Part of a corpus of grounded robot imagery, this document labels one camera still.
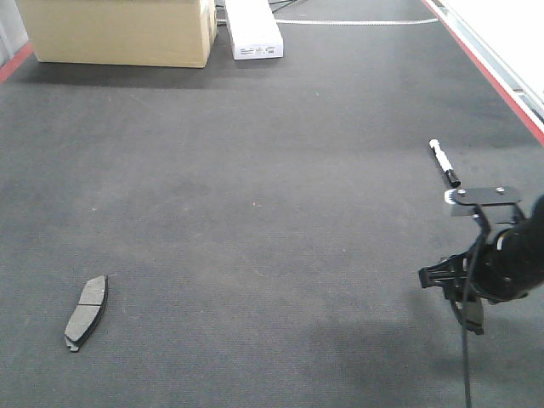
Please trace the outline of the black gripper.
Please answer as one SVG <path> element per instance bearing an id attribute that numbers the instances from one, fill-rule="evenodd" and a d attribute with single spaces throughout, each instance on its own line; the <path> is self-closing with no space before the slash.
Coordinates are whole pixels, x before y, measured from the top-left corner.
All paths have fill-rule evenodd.
<path id="1" fill-rule="evenodd" d="M 448 300 L 462 301 L 466 280 L 468 299 L 492 303 L 523 298 L 540 285 L 540 223 L 524 222 L 505 229 L 491 244 L 474 244 L 468 251 L 419 270 L 423 288 L 438 286 Z"/>

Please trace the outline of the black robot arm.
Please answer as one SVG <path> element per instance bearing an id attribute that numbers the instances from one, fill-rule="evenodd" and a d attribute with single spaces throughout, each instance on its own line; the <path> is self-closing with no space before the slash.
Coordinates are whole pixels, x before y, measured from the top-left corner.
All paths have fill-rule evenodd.
<path id="1" fill-rule="evenodd" d="M 543 285 L 543 211 L 492 234 L 485 216 L 477 217 L 481 232 L 467 251 L 418 271 L 423 288 L 437 286 L 445 297 L 460 301 L 464 289 L 470 298 L 505 303 Z"/>

